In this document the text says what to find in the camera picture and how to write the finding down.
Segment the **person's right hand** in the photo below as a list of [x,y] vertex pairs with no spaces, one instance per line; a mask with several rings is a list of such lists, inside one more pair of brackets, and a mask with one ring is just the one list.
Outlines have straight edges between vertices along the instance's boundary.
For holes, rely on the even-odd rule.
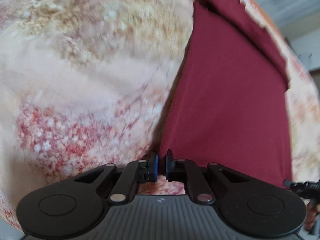
[[306,205],[306,219],[304,223],[304,229],[309,231],[315,224],[317,220],[317,215],[319,214],[319,204],[313,204],[313,202],[308,202]]

